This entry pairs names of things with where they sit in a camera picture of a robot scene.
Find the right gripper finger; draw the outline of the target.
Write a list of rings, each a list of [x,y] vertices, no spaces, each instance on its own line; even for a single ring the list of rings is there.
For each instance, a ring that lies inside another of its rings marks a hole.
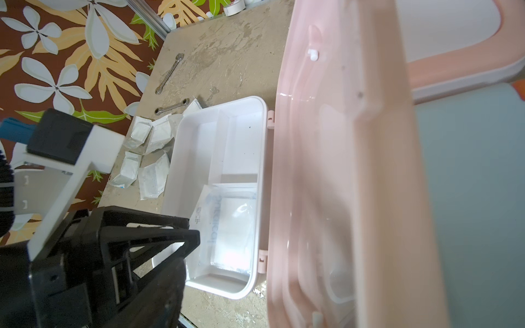
[[[120,314],[105,327],[178,327],[185,289],[182,258],[168,262]]]

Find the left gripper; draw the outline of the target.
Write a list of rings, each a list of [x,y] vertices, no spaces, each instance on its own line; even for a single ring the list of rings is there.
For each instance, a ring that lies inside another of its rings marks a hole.
[[[119,206],[71,213],[34,260],[25,242],[1,247],[1,326],[102,327],[161,272],[134,270],[175,243],[168,260],[200,245],[187,218]]]

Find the blue orange first aid kit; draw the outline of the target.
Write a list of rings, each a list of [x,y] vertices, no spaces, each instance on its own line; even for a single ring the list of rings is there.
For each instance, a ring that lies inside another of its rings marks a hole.
[[[416,116],[452,327],[524,326],[524,100],[508,83]]]

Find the white tray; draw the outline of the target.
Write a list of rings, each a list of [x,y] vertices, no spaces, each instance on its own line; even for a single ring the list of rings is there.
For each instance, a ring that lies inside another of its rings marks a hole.
[[[200,244],[185,260],[186,284],[228,299],[255,287],[264,194],[268,108],[249,96],[186,114],[179,123],[162,213],[186,217]]]

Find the white first aid kit box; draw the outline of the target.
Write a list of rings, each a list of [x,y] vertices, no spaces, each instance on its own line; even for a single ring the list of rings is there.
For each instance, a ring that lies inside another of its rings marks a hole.
[[[524,69],[523,1],[397,1],[396,9],[416,103]]]

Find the pink first aid kit box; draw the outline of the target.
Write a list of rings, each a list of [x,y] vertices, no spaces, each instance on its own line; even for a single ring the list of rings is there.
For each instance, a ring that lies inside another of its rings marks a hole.
[[[274,118],[271,327],[448,327],[394,1],[296,1]]]

